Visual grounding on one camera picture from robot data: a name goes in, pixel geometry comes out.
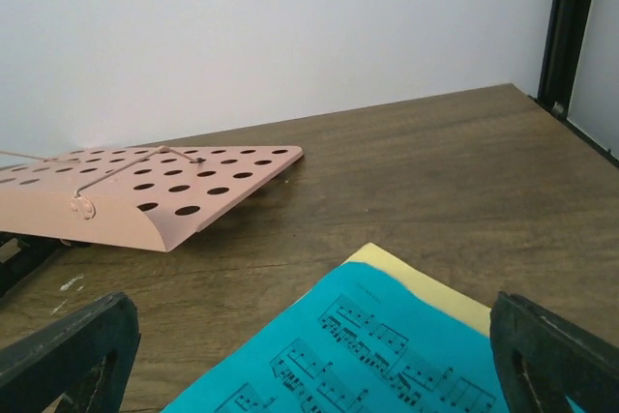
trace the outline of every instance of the musical notation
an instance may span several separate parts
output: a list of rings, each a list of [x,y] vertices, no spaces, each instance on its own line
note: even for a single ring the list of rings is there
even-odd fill
[[[438,369],[409,346],[409,339],[375,321],[373,314],[340,295],[319,317],[322,329],[393,389],[414,411],[434,410],[424,396],[465,413],[489,413],[496,397],[480,386]]]
[[[271,361],[270,367],[273,375],[295,396],[304,413],[328,411],[310,394],[309,388],[321,396],[321,402],[328,402],[339,412],[370,413],[363,405],[368,389],[354,393],[333,372],[333,364],[322,362],[301,339],[295,339],[284,348]]]
[[[239,387],[215,409],[215,413],[270,413],[269,406],[275,401],[262,401],[249,382]]]

